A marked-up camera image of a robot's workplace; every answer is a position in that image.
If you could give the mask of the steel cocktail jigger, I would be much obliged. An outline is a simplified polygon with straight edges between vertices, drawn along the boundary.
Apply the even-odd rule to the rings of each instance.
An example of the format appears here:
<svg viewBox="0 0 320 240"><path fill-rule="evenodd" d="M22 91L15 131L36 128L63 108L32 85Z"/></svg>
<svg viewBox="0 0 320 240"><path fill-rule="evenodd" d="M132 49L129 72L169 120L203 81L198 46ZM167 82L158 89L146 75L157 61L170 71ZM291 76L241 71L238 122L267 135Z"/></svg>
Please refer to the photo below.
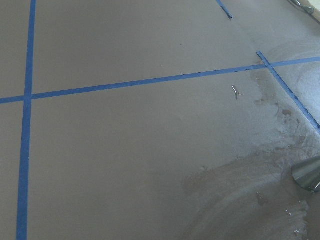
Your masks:
<svg viewBox="0 0 320 240"><path fill-rule="evenodd" d="M304 190L320 192L320 157L312 157L291 167L294 181Z"/></svg>

